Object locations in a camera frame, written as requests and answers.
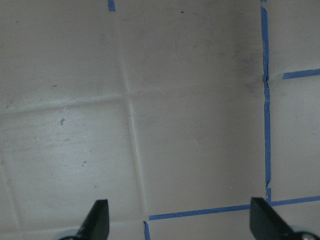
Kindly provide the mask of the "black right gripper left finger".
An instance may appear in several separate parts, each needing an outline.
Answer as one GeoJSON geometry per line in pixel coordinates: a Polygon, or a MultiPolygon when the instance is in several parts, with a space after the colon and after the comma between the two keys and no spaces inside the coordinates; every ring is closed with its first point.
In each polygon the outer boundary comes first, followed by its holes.
{"type": "Polygon", "coordinates": [[[96,200],[74,238],[76,240],[107,240],[108,236],[108,200],[96,200]]]}

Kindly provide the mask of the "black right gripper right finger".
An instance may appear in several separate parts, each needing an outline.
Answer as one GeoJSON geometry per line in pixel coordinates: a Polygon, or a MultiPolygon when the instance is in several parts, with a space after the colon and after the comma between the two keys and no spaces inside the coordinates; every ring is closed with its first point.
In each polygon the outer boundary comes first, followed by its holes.
{"type": "Polygon", "coordinates": [[[311,240],[313,234],[294,231],[261,197],[250,200],[249,228],[256,240],[311,240]]]}

